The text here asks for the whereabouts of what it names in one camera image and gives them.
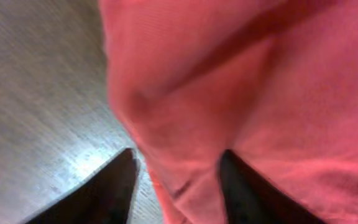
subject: wooden floor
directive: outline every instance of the wooden floor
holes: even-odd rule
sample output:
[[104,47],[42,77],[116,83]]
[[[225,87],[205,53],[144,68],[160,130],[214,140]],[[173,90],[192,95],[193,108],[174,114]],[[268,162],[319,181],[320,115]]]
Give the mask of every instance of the wooden floor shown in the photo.
[[[0,224],[20,223],[121,149],[95,0],[0,0]],[[146,173],[132,223],[160,223]]]

